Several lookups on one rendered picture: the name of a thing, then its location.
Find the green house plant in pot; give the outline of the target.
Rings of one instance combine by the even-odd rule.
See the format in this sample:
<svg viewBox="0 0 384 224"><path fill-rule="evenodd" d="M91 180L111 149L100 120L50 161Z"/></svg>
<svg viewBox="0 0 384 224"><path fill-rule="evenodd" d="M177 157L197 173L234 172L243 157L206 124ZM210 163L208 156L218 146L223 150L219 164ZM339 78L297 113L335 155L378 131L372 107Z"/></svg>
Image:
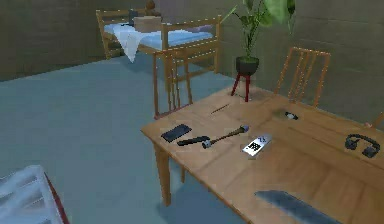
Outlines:
<svg viewBox="0 0 384 224"><path fill-rule="evenodd" d="M296 14L296 0L241 0L246 13L239 15L235 5L221 22L234 15L241 24L242 47L245 54L235 59L238 74L251 76L259 67L259 59L252 53L259 31L276 23L286 24L288 33L293 34Z"/></svg>

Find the wooden slat chair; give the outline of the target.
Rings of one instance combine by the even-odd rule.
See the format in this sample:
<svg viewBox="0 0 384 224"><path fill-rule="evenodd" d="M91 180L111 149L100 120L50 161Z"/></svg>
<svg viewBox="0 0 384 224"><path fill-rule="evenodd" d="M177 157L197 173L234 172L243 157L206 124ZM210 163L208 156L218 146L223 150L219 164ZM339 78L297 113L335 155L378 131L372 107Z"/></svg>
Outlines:
<svg viewBox="0 0 384 224"><path fill-rule="evenodd" d="M279 93L281 89L281 85L283 84L284 78L286 77L286 73L288 71L288 67L290 65L291 59L293 58L293 54L295 52L299 53L299 58L294 71L293 80L290 84L290 88L287 95L288 99L293 103L302 101L306 91L306 87L309 82L309 78L312 74L312 71L317 59L319 57L324 58L324 64L321 69L320 77L317 82L316 92L315 92L313 103L312 103L312 106L314 108L317 108L319 105L319 100L321 98L325 76L327 74L328 67L330 64L331 54L329 52L300 48L296 46L291 47L286 56L283 68L280 72L280 76L273 93L274 94Z"/></svg>
<svg viewBox="0 0 384 224"><path fill-rule="evenodd" d="M161 113L159 111L159 91L157 78L157 58L163 59L165 90L167 92L168 110ZM185 48L172 48L156 51L152 54L153 59L153 99L154 99L154 119L161 119L173 112L181 110L193 104L188 56ZM179 82L186 82L188 103L181 105Z"/></svg>

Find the white remote control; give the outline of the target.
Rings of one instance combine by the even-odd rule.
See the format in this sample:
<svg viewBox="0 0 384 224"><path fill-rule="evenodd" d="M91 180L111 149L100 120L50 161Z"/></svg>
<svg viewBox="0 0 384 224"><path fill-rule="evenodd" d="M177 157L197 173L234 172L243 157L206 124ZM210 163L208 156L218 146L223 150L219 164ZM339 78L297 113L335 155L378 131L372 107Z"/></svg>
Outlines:
<svg viewBox="0 0 384 224"><path fill-rule="evenodd" d="M255 157L264 149L264 147L267 144L270 143L271 140L272 140L272 136L270 134L260 135L256 139L254 139L252 142L247 144L242 149L242 151L251 157Z"/></svg>

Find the white slatted furniture with red side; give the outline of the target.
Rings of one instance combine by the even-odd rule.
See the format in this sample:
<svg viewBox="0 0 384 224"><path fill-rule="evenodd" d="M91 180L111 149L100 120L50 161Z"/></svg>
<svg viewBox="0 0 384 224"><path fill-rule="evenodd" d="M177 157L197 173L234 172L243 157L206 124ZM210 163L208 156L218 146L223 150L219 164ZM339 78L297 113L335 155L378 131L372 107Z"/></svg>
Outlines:
<svg viewBox="0 0 384 224"><path fill-rule="evenodd" d="M41 165L0 177L0 224L70 224Z"/></svg>

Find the white cloth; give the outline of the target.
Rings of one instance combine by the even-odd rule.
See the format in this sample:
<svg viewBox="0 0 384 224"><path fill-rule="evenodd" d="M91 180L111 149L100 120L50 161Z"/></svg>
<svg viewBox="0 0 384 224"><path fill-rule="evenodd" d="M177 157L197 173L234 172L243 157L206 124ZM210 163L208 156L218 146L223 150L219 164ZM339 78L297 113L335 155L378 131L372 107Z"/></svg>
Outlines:
<svg viewBox="0 0 384 224"><path fill-rule="evenodd" d="M138 46L141 40L147 36L147 33L136 31L132 26L121 25L114 27L113 31L124 51L124 54L131 62L134 62Z"/></svg>

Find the brown pencil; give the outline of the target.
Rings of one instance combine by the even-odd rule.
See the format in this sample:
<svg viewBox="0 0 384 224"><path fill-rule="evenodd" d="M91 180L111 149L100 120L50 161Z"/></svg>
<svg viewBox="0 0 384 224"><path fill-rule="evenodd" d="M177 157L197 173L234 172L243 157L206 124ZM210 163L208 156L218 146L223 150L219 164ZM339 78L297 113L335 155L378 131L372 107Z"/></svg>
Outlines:
<svg viewBox="0 0 384 224"><path fill-rule="evenodd" d="M216 112L218 112L218 111L220 111L220 110L226 108L227 106L229 106L229 104L223 105L223 106L221 106L221 107L215 109L214 111L211 112L211 114L214 114L214 113L216 113Z"/></svg>

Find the black headphones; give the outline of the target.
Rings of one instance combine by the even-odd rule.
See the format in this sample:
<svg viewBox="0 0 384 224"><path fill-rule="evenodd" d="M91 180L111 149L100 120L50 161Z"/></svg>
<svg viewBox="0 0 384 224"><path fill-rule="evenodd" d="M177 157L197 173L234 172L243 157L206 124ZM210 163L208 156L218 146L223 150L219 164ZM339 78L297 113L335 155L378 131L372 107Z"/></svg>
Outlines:
<svg viewBox="0 0 384 224"><path fill-rule="evenodd" d="M349 150L361 149L367 158L374 158L381 150L381 145L376 140L361 134L349 134L344 145Z"/></svg>

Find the brown cardboard box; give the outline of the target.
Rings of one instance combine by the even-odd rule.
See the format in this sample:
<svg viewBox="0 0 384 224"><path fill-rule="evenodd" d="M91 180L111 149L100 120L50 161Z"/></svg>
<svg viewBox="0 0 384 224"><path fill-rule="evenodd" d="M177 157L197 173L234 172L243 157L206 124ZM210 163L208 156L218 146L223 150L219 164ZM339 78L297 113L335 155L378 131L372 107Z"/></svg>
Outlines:
<svg viewBox="0 0 384 224"><path fill-rule="evenodd" d="M156 32L161 27L161 17L157 16L135 17L133 22L135 30L141 33Z"/></svg>

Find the wooden table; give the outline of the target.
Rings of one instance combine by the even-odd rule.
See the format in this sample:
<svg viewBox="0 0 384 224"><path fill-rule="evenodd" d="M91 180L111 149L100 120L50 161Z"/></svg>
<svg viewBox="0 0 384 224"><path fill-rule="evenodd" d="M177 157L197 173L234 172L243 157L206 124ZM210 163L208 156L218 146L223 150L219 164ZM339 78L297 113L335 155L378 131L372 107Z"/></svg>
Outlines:
<svg viewBox="0 0 384 224"><path fill-rule="evenodd" d="M215 109L226 108L211 114ZM285 112L298 116L289 119ZM161 135L180 124L191 131L172 142ZM248 125L249 130L204 149L178 146L199 136L210 140ZM257 197L260 190L285 191L341 224L384 224L384 133L260 88L245 102L223 89L142 129L154 146L161 193L171 201L169 163L177 162L246 224L299 224ZM255 157L242 149L260 135L272 140ZM349 134L381 145L374 158L345 148Z"/></svg>

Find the black flat phone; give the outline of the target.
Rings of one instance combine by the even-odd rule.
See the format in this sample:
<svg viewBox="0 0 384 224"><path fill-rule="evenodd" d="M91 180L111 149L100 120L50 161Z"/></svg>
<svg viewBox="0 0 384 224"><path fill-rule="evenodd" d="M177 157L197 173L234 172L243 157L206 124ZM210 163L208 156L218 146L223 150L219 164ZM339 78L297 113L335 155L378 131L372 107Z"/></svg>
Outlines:
<svg viewBox="0 0 384 224"><path fill-rule="evenodd" d="M167 142L172 142L175 139L183 136L184 134L191 131L191 128L185 124L180 124L176 126L175 128L163 133L161 137L166 140Z"/></svg>

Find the black remote control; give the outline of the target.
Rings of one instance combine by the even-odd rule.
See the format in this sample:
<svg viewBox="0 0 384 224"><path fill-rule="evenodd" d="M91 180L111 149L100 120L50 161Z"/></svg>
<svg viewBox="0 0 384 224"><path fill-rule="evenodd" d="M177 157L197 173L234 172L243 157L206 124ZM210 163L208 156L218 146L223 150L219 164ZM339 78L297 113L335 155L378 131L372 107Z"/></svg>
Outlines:
<svg viewBox="0 0 384 224"><path fill-rule="evenodd" d="M189 145L189 144L204 142L207 140L210 140L210 138L208 136L199 136L199 137L195 137L195 138L191 138L191 139L185 139L185 140L178 141L177 145L178 146L185 146L185 145Z"/></svg>

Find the red plant stand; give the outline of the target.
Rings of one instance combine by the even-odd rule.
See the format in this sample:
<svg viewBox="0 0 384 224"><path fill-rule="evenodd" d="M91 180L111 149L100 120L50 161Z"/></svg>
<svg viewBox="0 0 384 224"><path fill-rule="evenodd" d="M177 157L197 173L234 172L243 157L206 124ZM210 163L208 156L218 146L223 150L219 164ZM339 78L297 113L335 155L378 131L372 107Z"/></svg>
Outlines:
<svg viewBox="0 0 384 224"><path fill-rule="evenodd" d="M249 101L249 92L250 92L250 82L251 82L251 78L250 78L251 76L250 75L237 73L235 82L234 82L233 87L232 87L231 96L234 96L241 77L243 77L245 79L245 97L244 97L244 100L245 100L245 102L248 102Z"/></svg>

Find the wooden bed with blue mattress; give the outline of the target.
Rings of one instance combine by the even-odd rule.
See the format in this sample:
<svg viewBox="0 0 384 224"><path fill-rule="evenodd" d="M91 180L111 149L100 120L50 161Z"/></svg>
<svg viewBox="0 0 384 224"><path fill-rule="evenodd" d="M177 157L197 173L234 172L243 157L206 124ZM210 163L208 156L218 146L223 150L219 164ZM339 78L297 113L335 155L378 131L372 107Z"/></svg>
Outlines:
<svg viewBox="0 0 384 224"><path fill-rule="evenodd" d="M134 27L133 19L135 17L154 16L147 15L146 12L146 9L113 11L97 9L95 11L104 54L107 59L124 54L119 41L114 35L113 28L118 25ZM161 17L160 30L147 33L147 36L141 40L137 52L152 54L170 48L192 47L194 44L204 43L205 41L217 41L220 37L220 22L220 15L209 19L174 24L163 22Z"/></svg>

